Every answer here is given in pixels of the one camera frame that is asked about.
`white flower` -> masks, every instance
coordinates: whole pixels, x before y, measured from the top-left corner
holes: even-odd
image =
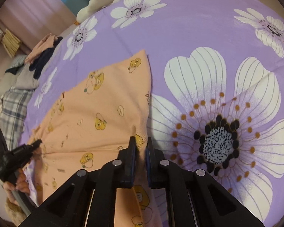
[[[249,13],[240,9],[234,9],[234,11],[242,16],[234,16],[237,20],[250,24],[256,29],[256,36],[264,45],[272,47],[279,57],[284,57],[282,46],[284,44],[284,24],[281,20],[271,16],[265,19],[262,14],[251,8],[247,8]]]
[[[116,28],[119,25],[120,28],[124,28],[138,18],[147,18],[154,14],[154,10],[164,7],[166,3],[160,3],[161,0],[124,0],[125,7],[116,7],[111,11],[111,16],[118,19],[111,27]]]
[[[39,108],[40,104],[42,102],[43,96],[50,90],[51,88],[51,80],[53,79],[55,73],[57,71],[57,67],[52,71],[52,73],[49,75],[47,81],[42,85],[40,94],[37,96],[34,106]]]
[[[147,127],[154,144],[182,168],[209,172],[264,221],[273,190],[263,171],[284,174],[284,119],[267,128],[281,103],[275,74],[246,58],[233,96],[226,95],[223,57],[200,47],[189,58],[171,59],[164,78],[179,105],[152,95]]]
[[[97,22],[98,20],[95,17],[92,17],[90,20],[86,19],[73,31],[73,37],[70,37],[67,40],[68,49],[63,60],[66,60],[69,57],[70,60],[72,60],[74,56],[81,51],[84,42],[92,40],[97,35],[96,30],[93,29]]]

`bed sheet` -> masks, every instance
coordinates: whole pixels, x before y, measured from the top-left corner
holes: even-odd
[[[184,169],[208,171],[265,226],[276,224],[284,214],[284,20],[257,0],[122,0],[102,9],[61,42],[21,142],[63,91],[142,49],[156,146]]]

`brown dot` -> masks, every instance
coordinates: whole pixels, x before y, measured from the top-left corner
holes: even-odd
[[[171,156],[170,156],[170,159],[171,160],[175,160],[177,158],[177,155],[175,155],[175,154],[172,154]]]
[[[171,134],[171,136],[172,136],[173,138],[176,138],[176,137],[178,136],[178,133],[177,133],[176,131],[174,131],[174,132]]]
[[[255,152],[255,150],[256,150],[255,147],[251,147],[249,151],[250,151],[250,153],[253,154]]]

